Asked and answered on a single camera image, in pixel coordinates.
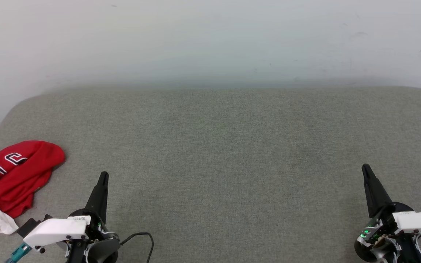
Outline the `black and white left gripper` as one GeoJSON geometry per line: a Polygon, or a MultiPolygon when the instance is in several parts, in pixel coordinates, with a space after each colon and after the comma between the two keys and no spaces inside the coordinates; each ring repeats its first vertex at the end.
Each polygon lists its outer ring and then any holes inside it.
{"type": "Polygon", "coordinates": [[[107,230],[107,194],[109,174],[101,172],[84,209],[69,215],[69,219],[86,220],[85,234],[66,241],[67,263],[115,263],[120,248],[119,236],[107,230]]]}

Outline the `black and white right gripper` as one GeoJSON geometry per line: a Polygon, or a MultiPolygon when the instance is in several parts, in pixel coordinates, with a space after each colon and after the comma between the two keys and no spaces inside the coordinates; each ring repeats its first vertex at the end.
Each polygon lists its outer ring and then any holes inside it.
{"type": "Polygon", "coordinates": [[[414,263],[414,234],[397,231],[393,213],[413,212],[409,206],[393,202],[369,164],[361,167],[368,215],[371,220],[354,242],[361,260],[369,263],[414,263]]]}

